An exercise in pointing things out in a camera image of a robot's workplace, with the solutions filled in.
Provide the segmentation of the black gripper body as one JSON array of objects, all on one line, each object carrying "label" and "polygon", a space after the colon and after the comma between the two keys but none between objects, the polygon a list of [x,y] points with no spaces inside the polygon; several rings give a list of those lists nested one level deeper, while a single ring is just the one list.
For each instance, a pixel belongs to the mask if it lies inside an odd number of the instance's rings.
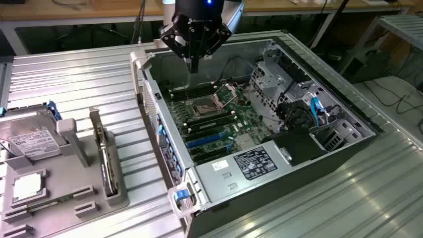
[{"label": "black gripper body", "polygon": [[223,0],[177,0],[173,23],[189,26],[189,20],[210,23],[213,28],[222,26]]}]

